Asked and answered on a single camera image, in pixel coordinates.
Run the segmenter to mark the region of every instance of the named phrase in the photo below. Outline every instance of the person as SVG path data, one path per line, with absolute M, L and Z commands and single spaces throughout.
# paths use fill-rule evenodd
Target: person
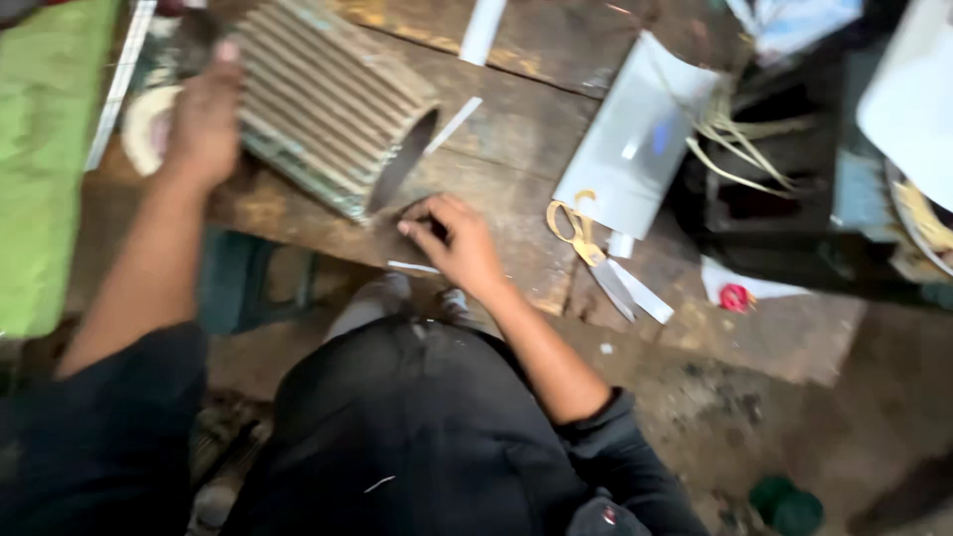
M 195 282 L 206 200 L 239 152 L 237 54 L 219 45 L 185 82 L 165 161 L 54 381 L 2 416 L 17 454 L 0 491 L 4 534 L 185 531 L 206 384 Z M 706 534 L 640 434 L 632 396 L 508 282 L 484 219 L 441 194 L 397 225 L 505 343 L 395 312 L 381 295 L 406 295 L 399 277 L 358 293 L 349 320 L 282 381 L 273 435 L 222 533 Z

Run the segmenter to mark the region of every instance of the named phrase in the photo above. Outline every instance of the wooden table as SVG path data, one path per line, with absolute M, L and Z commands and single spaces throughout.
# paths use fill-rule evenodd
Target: wooden table
M 210 9 L 233 21 L 261 1 L 212 0 Z M 650 318 L 622 323 L 588 271 L 576 269 L 572 247 L 545 222 L 552 192 L 645 21 L 651 20 L 657 38 L 685 61 L 725 67 L 740 42 L 730 11 L 707 0 L 511 0 L 488 66 L 477 67 L 456 58 L 474 2 L 329 0 L 437 87 L 438 128 L 470 97 L 483 99 L 440 149 L 417 164 L 370 225 L 337 216 L 252 160 L 214 193 L 211 218 L 372 266 L 384 267 L 389 260 L 426 263 L 396 232 L 395 215 L 428 194 L 454 192 L 486 216 L 507 274 L 543 311 L 562 315 L 568 303 L 567 316 L 631 332 L 665 349 L 698 352 L 789 381 L 834 381 L 863 311 L 857 300 L 766 302 L 747 317 L 721 311 L 704 298 L 691 244 L 663 215 L 634 258 L 622 264 L 676 314 L 666 326 Z M 117 183 L 128 190 L 143 180 L 116 138 L 87 185 Z

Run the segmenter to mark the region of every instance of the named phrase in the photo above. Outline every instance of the gold scissors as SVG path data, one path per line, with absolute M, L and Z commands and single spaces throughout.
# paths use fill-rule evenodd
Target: gold scissors
M 595 201 L 596 193 L 592 190 L 579 192 L 576 194 L 576 206 L 579 206 L 579 201 L 584 198 Z M 574 233 L 572 238 L 564 237 L 556 225 L 556 210 L 559 207 L 562 207 L 562 210 L 566 212 L 569 223 L 573 225 Z M 576 252 L 579 253 L 582 260 L 586 261 L 586 264 L 596 266 L 605 260 L 605 254 L 603 254 L 602 250 L 593 242 L 593 220 L 588 216 L 578 210 L 569 208 L 569 205 L 562 201 L 553 201 L 546 209 L 546 223 L 549 223 L 549 228 L 560 240 L 573 244 L 573 247 L 576 248 Z
M 584 198 L 595 201 L 596 192 L 582 190 L 576 194 L 576 206 L 579 206 L 579 202 Z M 564 237 L 556 225 L 556 210 L 559 207 L 562 207 L 566 216 L 569 217 L 569 222 L 573 225 L 572 238 Z M 546 208 L 546 223 L 549 223 L 549 228 L 560 240 L 573 244 L 576 253 L 579 253 L 582 260 L 585 260 L 586 264 L 589 265 L 589 271 L 596 278 L 598 286 L 601 287 L 624 317 L 630 322 L 635 321 L 635 311 L 638 310 L 636 301 L 606 261 L 602 249 L 593 242 L 593 220 L 579 210 L 570 208 L 562 201 L 553 201 Z

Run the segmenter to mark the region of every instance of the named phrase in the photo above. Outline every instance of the left hand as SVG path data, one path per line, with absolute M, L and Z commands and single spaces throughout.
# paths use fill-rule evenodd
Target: left hand
M 168 150 L 159 173 L 210 192 L 234 170 L 239 153 L 238 46 L 223 41 L 206 70 L 186 80 L 175 99 Z

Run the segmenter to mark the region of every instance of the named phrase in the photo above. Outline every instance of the white paper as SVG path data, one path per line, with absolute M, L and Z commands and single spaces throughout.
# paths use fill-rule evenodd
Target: white paper
M 803 50 L 863 14 L 862 0 L 726 0 L 744 30 L 755 38 L 758 63 L 767 67 Z
M 609 263 L 609 266 L 612 267 L 612 271 L 616 273 L 618 278 L 622 281 L 622 284 L 625 285 L 625 289 L 629 291 L 629 296 L 632 297 L 636 305 L 644 309 L 646 313 L 652 315 L 653 319 L 661 323 L 665 323 L 672 318 L 675 311 L 673 311 L 667 303 L 662 301 L 661 298 L 656 296 L 655 293 L 649 290 L 647 286 L 643 285 L 641 281 L 636 279 L 635 276 L 630 274 L 625 268 L 622 268 L 614 260 L 608 259 L 606 262 Z
M 395 268 L 405 268 L 407 270 L 419 270 L 421 272 L 430 272 L 431 274 L 439 274 L 440 271 L 434 268 L 433 266 L 424 266 L 423 264 L 411 264 L 410 262 L 400 262 L 399 260 L 388 260 L 388 266 L 394 266 Z
M 470 24 L 460 43 L 460 59 L 474 65 L 486 65 L 504 9 L 506 0 L 476 0 Z
M 727 284 L 741 285 L 757 299 L 782 298 L 810 294 L 804 287 L 749 278 L 732 272 L 710 257 L 701 257 L 701 282 L 705 285 L 705 295 L 716 305 L 721 305 L 721 289 Z
M 609 255 L 618 258 L 632 258 L 632 250 L 636 240 L 619 231 L 613 231 L 609 236 Z
M 463 124 L 463 121 L 467 120 L 467 117 L 470 116 L 474 110 L 477 109 L 477 106 L 483 102 L 478 96 L 470 97 L 470 100 L 460 108 L 460 111 L 456 113 L 453 117 L 450 118 L 450 121 L 447 121 L 447 125 L 443 127 L 443 130 L 439 134 L 434 136 L 434 139 L 427 145 L 427 148 L 423 150 L 425 155 L 429 155 L 433 151 L 436 151 L 436 148 L 440 145 L 443 145 L 444 141 L 447 141 L 447 138 L 450 137 L 450 134 L 453 134 L 456 129 Z
M 583 207 L 585 215 L 634 239 L 645 238 L 692 131 L 673 95 L 695 113 L 719 77 L 682 62 L 643 31 L 553 198 L 573 206 L 576 193 L 592 189 L 598 214 Z

